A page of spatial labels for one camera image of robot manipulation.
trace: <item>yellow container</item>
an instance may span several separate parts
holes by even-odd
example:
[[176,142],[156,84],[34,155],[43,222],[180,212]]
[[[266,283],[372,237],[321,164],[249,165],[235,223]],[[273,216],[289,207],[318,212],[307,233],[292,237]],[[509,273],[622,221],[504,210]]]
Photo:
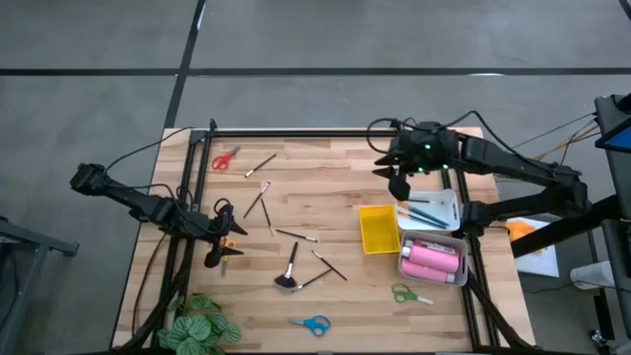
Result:
[[392,253],[401,250],[394,206],[360,206],[359,222],[364,253]]

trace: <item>makeup brush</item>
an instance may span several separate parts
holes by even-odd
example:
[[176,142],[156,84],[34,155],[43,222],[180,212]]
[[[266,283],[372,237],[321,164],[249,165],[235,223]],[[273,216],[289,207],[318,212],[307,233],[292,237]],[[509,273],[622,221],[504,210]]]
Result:
[[274,283],[276,288],[283,293],[292,293],[298,287],[298,283],[292,277],[292,268],[294,267],[294,259],[296,258],[296,251],[298,251],[298,242],[294,243],[294,249],[292,255],[289,257],[289,263],[287,264],[287,270],[285,273],[276,277]]

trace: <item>butcher block tabletop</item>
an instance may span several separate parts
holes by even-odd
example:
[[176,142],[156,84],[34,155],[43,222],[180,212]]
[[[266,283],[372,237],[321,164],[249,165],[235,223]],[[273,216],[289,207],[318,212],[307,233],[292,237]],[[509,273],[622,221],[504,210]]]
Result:
[[[459,130],[481,136],[477,127]],[[173,132],[173,129],[167,129],[164,135]],[[188,136],[189,131],[184,130],[162,143],[153,183],[166,183],[173,190],[178,187]],[[389,138],[374,138],[373,141],[377,147],[385,148]],[[225,172],[212,170],[212,160],[236,146],[241,146],[241,150],[231,160],[230,167]],[[277,154],[275,159],[249,178],[244,177],[272,154]],[[194,190],[200,156],[200,152],[196,152],[191,191]],[[223,344],[227,352],[470,350],[462,294],[458,287],[403,278],[396,270],[396,253],[366,255],[363,252],[359,207],[394,203],[387,191],[387,180],[371,173],[375,168],[373,161],[379,156],[369,148],[365,138],[212,140],[201,211],[212,218],[215,201],[228,198],[235,205],[236,221],[248,235],[229,235],[237,243],[237,249],[245,254],[230,257],[225,277],[221,276],[220,266],[204,267],[209,245],[197,242],[188,292],[208,295],[223,307],[228,321],[241,328],[243,338],[239,343]],[[268,181],[271,184],[264,194],[264,202],[273,227],[317,238],[318,244],[278,233],[272,237],[260,203],[253,207],[246,219],[243,218]],[[471,200],[495,202],[499,199],[492,176],[466,175],[466,181]],[[408,182],[417,190],[443,189],[438,173],[417,175]],[[454,174],[452,185],[457,186]],[[153,188],[151,193],[168,195],[161,187]],[[140,229],[112,346],[130,338],[138,289],[151,253],[162,235],[151,224],[144,224]],[[168,241],[169,237],[166,237],[162,242],[150,271],[139,303],[137,324],[144,321],[158,301]],[[329,272],[295,294],[280,293],[273,280],[285,272],[296,241],[300,245],[293,276],[299,283],[327,269],[312,250],[329,261],[348,281]],[[506,232],[487,229],[480,242],[493,302],[517,333],[534,344]],[[390,287],[396,283],[407,284],[418,295],[433,300],[434,305],[395,302]],[[488,344],[481,307],[476,300],[474,305],[482,343]],[[325,315],[332,323],[322,338],[287,321],[287,318],[303,319],[316,315]]]

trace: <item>concrete floor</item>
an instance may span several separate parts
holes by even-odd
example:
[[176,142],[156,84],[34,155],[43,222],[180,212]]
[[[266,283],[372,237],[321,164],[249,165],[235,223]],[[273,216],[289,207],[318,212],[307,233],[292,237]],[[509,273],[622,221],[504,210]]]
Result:
[[[175,68],[194,7],[193,0],[0,0],[0,68]],[[631,22],[613,0],[217,0],[207,5],[191,66],[628,66],[629,32]],[[80,162],[108,163],[156,140],[174,82],[0,77],[0,214],[81,243],[75,258],[52,254],[47,261],[21,353],[108,347],[138,225],[115,203],[71,191],[68,180]],[[366,126],[382,116],[447,122],[478,109],[505,141],[517,143],[593,111],[596,96],[628,93],[630,82],[628,76],[189,78],[175,127],[206,126],[210,117],[223,127]],[[547,150],[580,125],[520,150]],[[147,183],[155,155],[148,150],[112,173]],[[592,200],[613,192],[605,156],[591,141],[573,146],[566,164],[584,172]],[[500,183],[503,198],[536,191]],[[567,283],[571,268],[591,262],[586,238],[559,245],[558,257],[563,277],[524,276],[524,289]],[[526,302],[539,345],[594,353],[586,336],[596,328],[590,294],[567,289],[526,295]],[[616,331],[622,335],[619,324]]]

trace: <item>metal stand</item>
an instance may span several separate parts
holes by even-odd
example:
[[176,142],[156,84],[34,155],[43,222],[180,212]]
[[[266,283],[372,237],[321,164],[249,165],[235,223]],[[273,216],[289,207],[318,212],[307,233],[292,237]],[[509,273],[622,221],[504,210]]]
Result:
[[1,238],[7,239],[6,242],[0,243],[0,249],[5,249],[6,251],[5,260],[8,259],[8,253],[15,252],[16,249],[32,249],[35,251],[29,272],[19,283],[19,288],[15,290],[17,294],[9,308],[6,322],[0,324],[0,326],[2,326],[2,328],[0,328],[0,355],[13,355],[15,354],[18,335],[24,323],[28,301],[35,289],[39,271],[43,268],[46,254],[50,249],[54,249],[61,251],[64,256],[74,256],[77,253],[79,244],[77,242],[68,244],[58,239],[18,227],[2,217],[0,217],[0,239]]

